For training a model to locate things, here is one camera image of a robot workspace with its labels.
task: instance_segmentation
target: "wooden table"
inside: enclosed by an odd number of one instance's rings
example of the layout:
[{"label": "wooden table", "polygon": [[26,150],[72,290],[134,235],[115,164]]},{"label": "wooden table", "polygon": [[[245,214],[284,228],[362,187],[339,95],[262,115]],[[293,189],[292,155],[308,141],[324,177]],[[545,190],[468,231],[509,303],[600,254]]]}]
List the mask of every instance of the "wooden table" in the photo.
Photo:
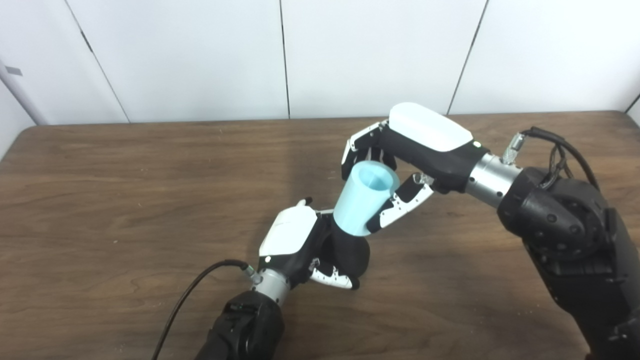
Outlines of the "wooden table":
[{"label": "wooden table", "polygon": [[[531,125],[565,135],[640,241],[640,129],[626,115],[452,118],[497,153]],[[377,120],[28,129],[0,163],[0,359],[148,359],[202,269],[223,258],[255,264],[275,215],[298,199],[333,206],[347,137]],[[546,166],[548,151],[531,140],[518,163]],[[478,200],[436,194],[369,241],[360,290],[310,283],[289,295],[277,359],[584,356],[520,240]],[[193,358],[247,286],[236,269],[203,281],[161,358]]]}]

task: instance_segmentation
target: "white wall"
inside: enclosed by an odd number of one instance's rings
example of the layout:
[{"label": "white wall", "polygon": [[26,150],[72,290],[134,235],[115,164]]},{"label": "white wall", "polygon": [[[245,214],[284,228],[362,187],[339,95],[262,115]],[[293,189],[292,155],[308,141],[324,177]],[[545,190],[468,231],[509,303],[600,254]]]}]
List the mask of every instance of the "white wall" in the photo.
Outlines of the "white wall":
[{"label": "white wall", "polygon": [[278,0],[69,0],[132,122],[286,118]]},{"label": "white wall", "polygon": [[68,1],[0,0],[0,61],[22,71],[6,83],[46,124],[624,111],[640,94],[637,0]]},{"label": "white wall", "polygon": [[64,0],[0,0],[0,60],[46,124],[126,122]]},{"label": "white wall", "polygon": [[446,113],[484,0],[282,0],[291,117]]},{"label": "white wall", "polygon": [[451,113],[625,111],[640,1],[490,0]]},{"label": "white wall", "polygon": [[0,81],[0,160],[18,134],[35,123]]}]

